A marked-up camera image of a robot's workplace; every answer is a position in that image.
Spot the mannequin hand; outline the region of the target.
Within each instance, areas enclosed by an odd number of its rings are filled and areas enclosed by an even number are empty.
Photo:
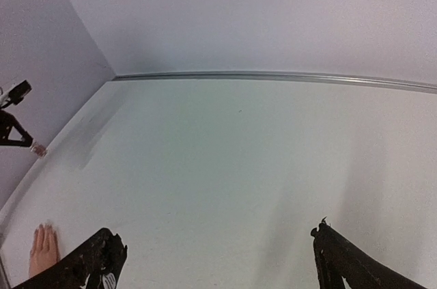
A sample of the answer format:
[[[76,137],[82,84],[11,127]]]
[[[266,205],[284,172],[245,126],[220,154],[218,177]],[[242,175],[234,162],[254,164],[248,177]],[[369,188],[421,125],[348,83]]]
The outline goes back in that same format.
[[[29,256],[29,278],[44,272],[60,261],[57,233],[51,224],[40,224],[34,234]]]

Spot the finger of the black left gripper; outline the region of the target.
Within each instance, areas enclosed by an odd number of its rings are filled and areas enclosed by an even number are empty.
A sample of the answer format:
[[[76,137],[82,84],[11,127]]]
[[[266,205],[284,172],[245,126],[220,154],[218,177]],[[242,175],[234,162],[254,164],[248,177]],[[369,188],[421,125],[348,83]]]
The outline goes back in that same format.
[[[30,148],[33,137],[10,113],[1,110],[1,146]]]

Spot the aluminium table rail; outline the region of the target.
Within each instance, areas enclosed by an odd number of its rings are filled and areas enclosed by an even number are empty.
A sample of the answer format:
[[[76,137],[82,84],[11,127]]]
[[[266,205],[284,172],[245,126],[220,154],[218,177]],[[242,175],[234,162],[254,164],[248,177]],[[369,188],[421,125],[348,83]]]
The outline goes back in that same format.
[[[336,85],[357,85],[378,87],[409,92],[436,93],[436,85],[416,81],[387,79],[380,77],[348,76],[340,74],[322,74],[311,72],[286,71],[190,71],[190,72],[150,72],[145,74],[117,75],[114,81],[149,80],[248,80],[248,81],[293,81],[302,83],[326,83]]]

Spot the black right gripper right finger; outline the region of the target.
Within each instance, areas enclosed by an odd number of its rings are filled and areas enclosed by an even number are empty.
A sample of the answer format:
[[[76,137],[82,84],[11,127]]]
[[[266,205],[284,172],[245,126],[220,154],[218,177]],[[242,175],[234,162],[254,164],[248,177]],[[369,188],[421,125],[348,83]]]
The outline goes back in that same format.
[[[320,288],[422,288],[379,263],[321,220],[311,230]]]

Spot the nail polish bottle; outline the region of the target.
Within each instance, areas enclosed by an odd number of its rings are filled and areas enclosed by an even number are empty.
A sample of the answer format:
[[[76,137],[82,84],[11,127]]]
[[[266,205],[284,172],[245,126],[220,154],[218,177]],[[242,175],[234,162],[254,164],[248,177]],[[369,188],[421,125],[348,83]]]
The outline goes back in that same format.
[[[47,154],[47,149],[39,144],[39,143],[35,143],[30,147],[30,150],[36,154],[39,158],[44,158]]]

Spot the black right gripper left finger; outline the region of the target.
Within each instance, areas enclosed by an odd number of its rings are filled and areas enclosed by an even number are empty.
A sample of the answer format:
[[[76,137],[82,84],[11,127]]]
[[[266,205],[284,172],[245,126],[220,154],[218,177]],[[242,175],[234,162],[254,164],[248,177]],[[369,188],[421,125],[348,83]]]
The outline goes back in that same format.
[[[17,285],[21,289],[116,288],[128,247],[101,228],[54,266]]]

